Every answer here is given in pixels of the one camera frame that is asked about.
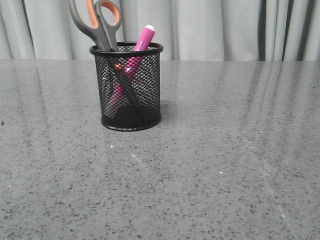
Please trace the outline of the pink marker pen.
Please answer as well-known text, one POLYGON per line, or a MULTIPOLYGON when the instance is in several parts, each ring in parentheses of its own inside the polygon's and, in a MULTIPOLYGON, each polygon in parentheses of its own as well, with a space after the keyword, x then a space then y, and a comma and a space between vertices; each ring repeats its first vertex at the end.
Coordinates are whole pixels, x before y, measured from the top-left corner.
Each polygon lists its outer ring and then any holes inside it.
MULTIPOLYGON (((146 51, 155 35, 155 28, 152 25, 147 24, 140 37, 135 44, 133 49, 134 52, 146 51)), ((131 83, 135 79, 135 75, 141 65, 143 56, 132 56, 129 60, 122 66, 120 63, 115 64, 117 70, 123 70, 126 74, 127 79, 131 83)), ((125 95, 124 87, 118 83, 113 90, 111 95, 111 100, 108 102, 110 105, 110 110, 107 114, 108 117, 113 118, 116 114, 117 109, 120 107, 120 103, 123 100, 125 95)))

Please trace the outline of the grey orange scissors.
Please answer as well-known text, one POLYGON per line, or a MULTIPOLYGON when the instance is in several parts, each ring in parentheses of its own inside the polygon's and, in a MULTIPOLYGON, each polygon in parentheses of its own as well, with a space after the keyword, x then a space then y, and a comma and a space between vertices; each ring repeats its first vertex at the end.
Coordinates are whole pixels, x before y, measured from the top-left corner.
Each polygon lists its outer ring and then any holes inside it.
POLYGON ((92 23, 88 26, 83 22, 74 0, 68 1, 70 15, 77 28, 86 36, 91 38, 95 45, 89 51, 94 55, 99 101, 102 117, 115 119, 124 114, 138 116, 141 114, 148 102, 143 97, 144 88, 138 86, 137 81, 140 77, 135 74, 134 80, 130 83, 126 73, 118 70, 115 64, 123 67, 130 57, 142 56, 143 60, 148 54, 148 50, 131 50, 133 42, 118 42, 116 32, 122 24, 122 15, 119 8, 109 0, 86 1, 87 11, 92 23), (114 117, 107 116, 110 111, 111 96, 117 84, 124 88, 124 98, 120 107, 116 110, 114 117))

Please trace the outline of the black mesh pen holder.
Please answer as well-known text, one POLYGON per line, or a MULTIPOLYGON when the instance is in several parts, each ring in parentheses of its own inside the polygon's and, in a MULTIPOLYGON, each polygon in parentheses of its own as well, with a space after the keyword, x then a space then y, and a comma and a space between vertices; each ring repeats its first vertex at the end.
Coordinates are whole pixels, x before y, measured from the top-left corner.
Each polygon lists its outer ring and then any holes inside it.
POLYGON ((112 130, 132 132, 151 128, 161 121, 160 54, 163 46, 150 43, 134 51, 135 42, 119 42, 118 52, 92 46, 101 123, 112 130))

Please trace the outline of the grey curtain backdrop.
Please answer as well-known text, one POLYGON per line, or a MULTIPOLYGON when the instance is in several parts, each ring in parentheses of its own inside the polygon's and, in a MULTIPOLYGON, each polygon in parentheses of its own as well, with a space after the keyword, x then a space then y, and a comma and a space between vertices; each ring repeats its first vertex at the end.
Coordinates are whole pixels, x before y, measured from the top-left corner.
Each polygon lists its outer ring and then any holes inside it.
MULTIPOLYGON (((163 60, 318 61, 317 0, 117 0, 117 40, 135 42, 155 27, 163 60)), ((89 60, 93 41, 74 24, 65 0, 3 0, 3 60, 89 60)))

